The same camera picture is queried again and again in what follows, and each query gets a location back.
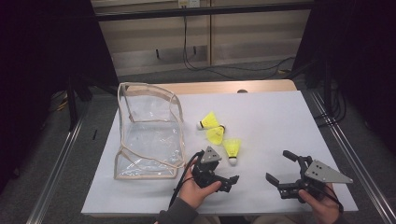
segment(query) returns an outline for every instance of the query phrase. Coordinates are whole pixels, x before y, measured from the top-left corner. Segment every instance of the hand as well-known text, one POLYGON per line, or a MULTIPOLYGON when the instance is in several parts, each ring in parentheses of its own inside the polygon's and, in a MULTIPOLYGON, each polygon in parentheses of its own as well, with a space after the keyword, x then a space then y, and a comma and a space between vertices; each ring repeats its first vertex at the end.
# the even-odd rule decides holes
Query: hand
POLYGON ((184 182, 181 187, 178 197, 189 204, 192 208, 196 209, 202 204, 205 197, 216 192, 216 190, 221 187, 221 182, 216 181, 206 188, 201 189, 192 178, 191 167, 186 167, 186 169, 187 173, 184 179, 187 181, 184 182))
MULTIPOLYGON (((327 186, 332 189, 332 184, 327 184, 327 186)), ((325 188, 325 191, 328 194, 335 196, 328 188, 325 188)), ((300 189, 298 194, 306 203, 311 205, 312 213, 314 214, 318 224, 334 223, 340 216, 338 204, 330 198, 324 196, 321 201, 318 201, 303 189, 300 189)))

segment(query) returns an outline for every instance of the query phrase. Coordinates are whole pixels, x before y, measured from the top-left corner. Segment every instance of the person's left hand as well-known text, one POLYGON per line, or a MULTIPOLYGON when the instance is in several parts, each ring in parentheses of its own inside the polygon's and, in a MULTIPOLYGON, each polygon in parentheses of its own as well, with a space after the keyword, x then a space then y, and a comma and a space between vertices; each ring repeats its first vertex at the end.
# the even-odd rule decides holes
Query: person's left hand
POLYGON ((216 190, 221 187, 221 182, 216 181, 215 183, 207 186, 206 188, 201 189, 195 183, 194 178, 192 178, 191 166, 186 167, 187 173, 184 179, 187 181, 184 182, 183 186, 181 187, 178 197, 187 204, 189 204, 192 208, 196 209, 202 204, 202 202, 208 195, 216 192, 216 190))

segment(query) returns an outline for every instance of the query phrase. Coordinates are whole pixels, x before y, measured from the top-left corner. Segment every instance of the person's arm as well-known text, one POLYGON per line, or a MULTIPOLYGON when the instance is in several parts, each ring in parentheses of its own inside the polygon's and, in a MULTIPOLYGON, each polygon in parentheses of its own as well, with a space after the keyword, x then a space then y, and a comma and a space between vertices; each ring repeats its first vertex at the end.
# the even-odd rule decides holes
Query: person's arm
MULTIPOLYGON (((325 188, 325 191, 335 196, 332 191, 325 188)), ((318 201, 303 189, 298 191, 300 197, 312 207, 312 213, 318 224, 347 224, 348 222, 341 216, 338 204, 328 197, 318 201)))
POLYGON ((157 216, 159 224, 190 224, 198 216, 195 211, 205 197, 216 192, 221 187, 221 182, 217 181, 210 186, 201 189, 192 178, 191 168, 186 167, 187 173, 184 177, 184 184, 180 189, 178 198, 167 211, 161 211, 157 216))

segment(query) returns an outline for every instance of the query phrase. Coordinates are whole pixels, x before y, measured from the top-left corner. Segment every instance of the black horizontal bar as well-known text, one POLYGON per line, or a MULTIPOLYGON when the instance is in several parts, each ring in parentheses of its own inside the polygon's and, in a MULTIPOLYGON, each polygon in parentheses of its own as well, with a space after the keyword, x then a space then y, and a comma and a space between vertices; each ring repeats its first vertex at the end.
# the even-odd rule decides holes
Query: black horizontal bar
POLYGON ((269 11, 291 11, 305 10, 314 7, 326 7, 334 5, 338 1, 325 2, 300 2, 300 3, 281 3, 257 6, 240 6, 240 7, 191 7, 191 8, 174 8, 152 11, 139 12, 121 12, 121 13, 101 13, 96 15, 97 21, 126 21, 152 18, 184 17, 184 16, 204 16, 220 15, 249 12, 269 12, 269 11))

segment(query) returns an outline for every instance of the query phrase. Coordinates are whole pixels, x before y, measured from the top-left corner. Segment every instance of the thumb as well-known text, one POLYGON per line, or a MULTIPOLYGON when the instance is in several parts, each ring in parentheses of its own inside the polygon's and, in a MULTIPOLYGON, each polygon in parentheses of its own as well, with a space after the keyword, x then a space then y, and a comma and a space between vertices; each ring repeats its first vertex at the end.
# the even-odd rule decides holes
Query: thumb
POLYGON ((306 192, 304 189, 300 189, 298 191, 298 194, 300 195, 300 197, 309 205, 311 205, 311 207, 313 209, 318 210, 321 207, 320 202, 318 202, 318 200, 316 200, 314 197, 312 197, 312 195, 310 195, 308 192, 306 192))
POLYGON ((206 197, 206 196, 216 192, 216 190, 218 190, 220 187, 221 187, 221 182, 216 181, 215 183, 212 183, 211 185, 202 189, 202 191, 203 191, 204 196, 206 197))

